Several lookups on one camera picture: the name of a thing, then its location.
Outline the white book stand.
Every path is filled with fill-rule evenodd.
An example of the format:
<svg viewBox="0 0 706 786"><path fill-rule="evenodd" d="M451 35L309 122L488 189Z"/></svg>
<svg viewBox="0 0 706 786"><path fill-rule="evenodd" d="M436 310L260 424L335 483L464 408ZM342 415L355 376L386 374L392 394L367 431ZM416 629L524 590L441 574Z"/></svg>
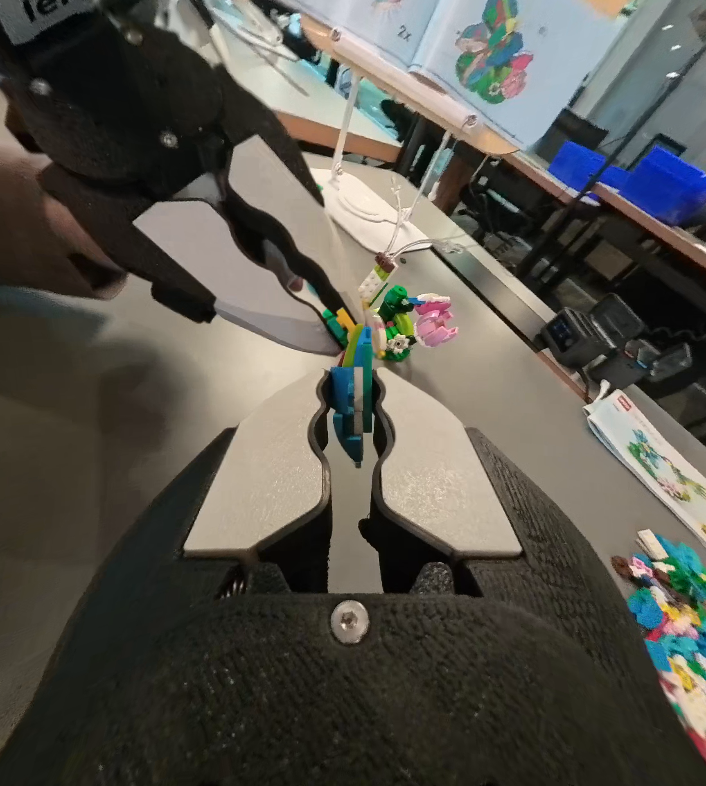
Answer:
<svg viewBox="0 0 706 786"><path fill-rule="evenodd" d="M433 245L454 248L453 237L432 239L412 221L418 200L424 195L428 175L420 182L413 201L403 207L399 185L391 187L392 196L386 199L345 170L343 151L363 78L352 69L350 71L350 93L330 169L327 174L312 170L318 176L325 210L360 246L374 254L383 252L400 257L408 251L425 250ZM445 131L438 152L444 151L451 137L450 132Z"/></svg>

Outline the small black device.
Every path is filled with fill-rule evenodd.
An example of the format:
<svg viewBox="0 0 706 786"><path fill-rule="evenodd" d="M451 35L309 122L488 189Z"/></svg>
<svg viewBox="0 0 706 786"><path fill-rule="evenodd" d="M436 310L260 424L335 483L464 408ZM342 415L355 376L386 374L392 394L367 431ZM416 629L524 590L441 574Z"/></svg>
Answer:
<svg viewBox="0 0 706 786"><path fill-rule="evenodd" d="M692 348L686 342L660 350L648 341L634 339L627 348L635 355L638 382L659 384L689 370L693 364Z"/></svg>

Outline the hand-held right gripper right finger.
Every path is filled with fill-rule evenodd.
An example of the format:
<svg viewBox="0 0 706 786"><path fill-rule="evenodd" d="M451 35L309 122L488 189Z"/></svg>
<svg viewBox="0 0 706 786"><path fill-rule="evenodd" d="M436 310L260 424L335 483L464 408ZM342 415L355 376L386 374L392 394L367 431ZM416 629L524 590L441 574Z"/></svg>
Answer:
<svg viewBox="0 0 706 786"><path fill-rule="evenodd" d="M451 558L515 558L522 546L458 417L396 373L373 374L378 510Z"/></svg>

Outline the small green yellow lego piece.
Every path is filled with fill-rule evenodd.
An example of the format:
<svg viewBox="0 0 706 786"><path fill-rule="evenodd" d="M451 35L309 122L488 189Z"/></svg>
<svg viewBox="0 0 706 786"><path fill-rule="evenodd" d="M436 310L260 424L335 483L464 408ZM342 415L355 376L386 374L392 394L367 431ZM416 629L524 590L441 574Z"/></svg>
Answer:
<svg viewBox="0 0 706 786"><path fill-rule="evenodd" d="M347 349L350 338L357 327L357 323L351 318L347 309L342 307L337 311L324 308L321 318L325 323L331 336L337 341L342 349Z"/></svg>

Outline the person's left hand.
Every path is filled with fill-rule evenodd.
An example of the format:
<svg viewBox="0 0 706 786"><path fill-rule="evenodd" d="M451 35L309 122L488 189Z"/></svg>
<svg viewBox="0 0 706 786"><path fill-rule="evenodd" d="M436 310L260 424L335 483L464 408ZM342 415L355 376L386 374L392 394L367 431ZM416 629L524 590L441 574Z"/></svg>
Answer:
<svg viewBox="0 0 706 786"><path fill-rule="evenodd" d="M111 300L128 274L43 190L42 154L0 144L0 286Z"/></svg>

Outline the white background desk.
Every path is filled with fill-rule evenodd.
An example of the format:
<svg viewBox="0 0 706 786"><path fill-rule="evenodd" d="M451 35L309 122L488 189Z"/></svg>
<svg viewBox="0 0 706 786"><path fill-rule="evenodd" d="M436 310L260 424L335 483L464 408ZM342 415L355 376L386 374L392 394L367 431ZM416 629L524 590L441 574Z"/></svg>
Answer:
<svg viewBox="0 0 706 786"><path fill-rule="evenodd" d="M230 75L270 108L287 132L311 148L333 149L348 117L343 152L395 163L401 150L383 128L327 85L289 49L291 17L265 14L253 2L205 2L215 25L214 48Z"/></svg>

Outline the black power station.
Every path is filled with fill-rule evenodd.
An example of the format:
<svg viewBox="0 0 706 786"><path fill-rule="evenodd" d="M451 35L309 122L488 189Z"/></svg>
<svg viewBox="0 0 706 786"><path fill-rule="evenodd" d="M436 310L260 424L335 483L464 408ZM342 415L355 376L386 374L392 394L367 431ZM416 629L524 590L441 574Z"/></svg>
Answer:
<svg viewBox="0 0 706 786"><path fill-rule="evenodd" d="M564 307L542 326L535 339L561 366L581 370L599 357L625 349L645 327L620 296L610 293L587 312Z"/></svg>

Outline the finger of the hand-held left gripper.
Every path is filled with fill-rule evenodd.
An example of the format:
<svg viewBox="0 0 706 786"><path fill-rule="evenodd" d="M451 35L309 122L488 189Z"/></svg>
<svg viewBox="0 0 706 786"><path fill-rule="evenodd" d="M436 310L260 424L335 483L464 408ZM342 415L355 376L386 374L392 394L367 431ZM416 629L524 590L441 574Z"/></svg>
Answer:
<svg viewBox="0 0 706 786"><path fill-rule="evenodd" d="M156 203L133 225L210 291L220 318L286 348L337 355L321 309L291 287L300 276L269 241L261 245L264 262L250 260L227 221L199 200Z"/></svg>
<svg viewBox="0 0 706 786"><path fill-rule="evenodd" d="M260 264L276 251L326 309L361 319L354 271L334 222L262 138L233 149L224 186L222 213L242 250Z"/></svg>

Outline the blue lego assembly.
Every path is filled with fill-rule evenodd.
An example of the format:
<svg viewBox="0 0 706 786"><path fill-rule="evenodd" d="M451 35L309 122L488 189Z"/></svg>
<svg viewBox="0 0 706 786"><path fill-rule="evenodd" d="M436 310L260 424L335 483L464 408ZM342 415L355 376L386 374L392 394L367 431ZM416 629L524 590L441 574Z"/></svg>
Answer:
<svg viewBox="0 0 706 786"><path fill-rule="evenodd" d="M373 429L373 359L372 329L359 325L340 363L329 372L336 437L357 468L364 460L365 434L371 434Z"/></svg>

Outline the pile of loose lego pieces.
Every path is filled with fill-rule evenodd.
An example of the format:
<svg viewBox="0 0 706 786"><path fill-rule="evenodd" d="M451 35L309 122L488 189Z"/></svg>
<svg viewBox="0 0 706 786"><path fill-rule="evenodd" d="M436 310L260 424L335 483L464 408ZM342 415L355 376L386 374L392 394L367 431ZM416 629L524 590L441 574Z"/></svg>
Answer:
<svg viewBox="0 0 706 786"><path fill-rule="evenodd" d="M706 567L691 546L646 529L613 556L662 693L706 762Z"/></svg>

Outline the wooden side table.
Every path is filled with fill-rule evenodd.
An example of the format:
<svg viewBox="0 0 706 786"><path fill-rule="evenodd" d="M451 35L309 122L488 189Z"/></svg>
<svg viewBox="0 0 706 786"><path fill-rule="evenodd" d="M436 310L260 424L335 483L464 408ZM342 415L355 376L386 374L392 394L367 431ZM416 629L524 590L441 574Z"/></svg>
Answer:
<svg viewBox="0 0 706 786"><path fill-rule="evenodd" d="M574 190L567 190L562 182L539 167L528 155L517 152L503 157L503 161L524 174L535 185L540 186L555 201L564 205L564 212L557 217L541 240L515 269L515 276L524 279L535 267L548 247L563 233L569 221L574 219L575 205L580 201ZM618 191L608 185L596 183L592 190L599 199L601 209L610 208L624 219L639 226L656 241L671 248L696 267L706 271L706 248L685 231L663 224L633 203L624 199Z"/></svg>

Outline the pile of colourful toy bricks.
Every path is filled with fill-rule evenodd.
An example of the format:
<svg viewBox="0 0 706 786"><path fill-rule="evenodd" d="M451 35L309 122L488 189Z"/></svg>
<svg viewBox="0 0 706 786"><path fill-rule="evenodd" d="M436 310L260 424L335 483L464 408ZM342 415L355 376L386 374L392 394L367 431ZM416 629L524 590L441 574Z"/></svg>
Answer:
<svg viewBox="0 0 706 786"><path fill-rule="evenodd" d="M395 258L380 252L358 287L373 353L393 364L406 361L416 348L441 347L459 335L450 297L434 292L411 296L391 282L396 270Z"/></svg>

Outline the small blue storage bin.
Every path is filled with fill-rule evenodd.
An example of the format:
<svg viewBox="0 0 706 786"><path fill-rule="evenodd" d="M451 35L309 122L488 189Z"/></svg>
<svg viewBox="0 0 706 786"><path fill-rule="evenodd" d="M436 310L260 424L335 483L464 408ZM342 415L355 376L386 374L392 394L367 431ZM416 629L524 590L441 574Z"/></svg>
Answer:
<svg viewBox="0 0 706 786"><path fill-rule="evenodd" d="M571 141L564 142L548 166L548 173L568 188L580 192L595 172L603 166L605 156ZM602 171L598 183L615 190L624 187L630 172L611 165Z"/></svg>

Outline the wooden book board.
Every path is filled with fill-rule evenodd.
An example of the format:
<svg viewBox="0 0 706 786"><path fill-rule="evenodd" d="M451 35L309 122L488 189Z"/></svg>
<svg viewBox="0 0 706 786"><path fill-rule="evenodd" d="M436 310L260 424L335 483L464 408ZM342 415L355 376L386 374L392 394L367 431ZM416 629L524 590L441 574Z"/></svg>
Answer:
<svg viewBox="0 0 706 786"><path fill-rule="evenodd" d="M301 25L308 40L316 48L333 60L346 64L389 96L450 132L456 139L493 156L511 155L519 151L519 147L511 140L487 125L482 114L466 109L445 91L383 59L372 47L347 31L323 25L306 15L302 15Z"/></svg>

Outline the large blue storage bin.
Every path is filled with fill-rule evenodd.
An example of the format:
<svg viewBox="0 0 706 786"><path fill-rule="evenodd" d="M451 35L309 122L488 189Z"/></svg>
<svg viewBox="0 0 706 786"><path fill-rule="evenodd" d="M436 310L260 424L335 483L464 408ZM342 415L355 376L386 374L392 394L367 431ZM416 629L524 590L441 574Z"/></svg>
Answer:
<svg viewBox="0 0 706 786"><path fill-rule="evenodd" d="M619 195L668 226L681 226L706 205L706 172L660 145L630 171Z"/></svg>

